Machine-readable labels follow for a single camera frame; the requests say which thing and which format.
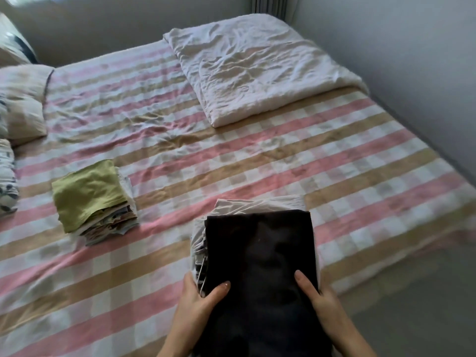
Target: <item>bed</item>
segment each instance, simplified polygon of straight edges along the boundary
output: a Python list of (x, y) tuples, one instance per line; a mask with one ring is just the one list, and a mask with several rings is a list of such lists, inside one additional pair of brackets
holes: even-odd
[[(48, 136), (15, 150), (21, 199), (0, 221), (0, 357), (155, 356), (218, 198), (305, 195), (339, 293), (474, 229), (476, 192), (356, 88), (211, 127), (162, 40), (56, 69)], [(140, 227), (92, 247), (63, 233), (51, 182), (111, 158)]]

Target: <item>folded black clothing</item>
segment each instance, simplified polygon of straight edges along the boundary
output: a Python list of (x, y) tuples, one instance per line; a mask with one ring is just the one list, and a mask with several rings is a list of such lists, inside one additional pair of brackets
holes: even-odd
[(205, 294), (229, 280), (194, 354), (200, 357), (330, 356), (332, 344), (294, 279), (318, 288), (309, 212), (208, 216)]

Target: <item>curtain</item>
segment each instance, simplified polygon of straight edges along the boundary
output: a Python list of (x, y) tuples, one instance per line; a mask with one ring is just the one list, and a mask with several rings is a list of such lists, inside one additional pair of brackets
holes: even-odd
[(270, 14), (281, 20), (286, 17), (288, 0), (251, 0), (253, 14)]

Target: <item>white wall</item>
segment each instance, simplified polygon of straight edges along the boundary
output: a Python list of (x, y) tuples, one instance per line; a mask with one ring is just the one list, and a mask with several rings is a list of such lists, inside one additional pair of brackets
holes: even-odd
[(299, 0), (291, 24), (476, 180), (476, 0)]
[(251, 0), (45, 0), (0, 10), (50, 65), (144, 45), (172, 28), (251, 12)]

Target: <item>pillow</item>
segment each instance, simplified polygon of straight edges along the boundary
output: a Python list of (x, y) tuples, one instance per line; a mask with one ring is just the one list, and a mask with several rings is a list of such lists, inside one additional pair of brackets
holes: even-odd
[(0, 139), (0, 216), (16, 211), (17, 200), (13, 150), (8, 140)]
[(13, 146), (47, 134), (43, 118), (46, 84), (54, 70), (46, 65), (19, 65), (0, 69), (0, 114)]

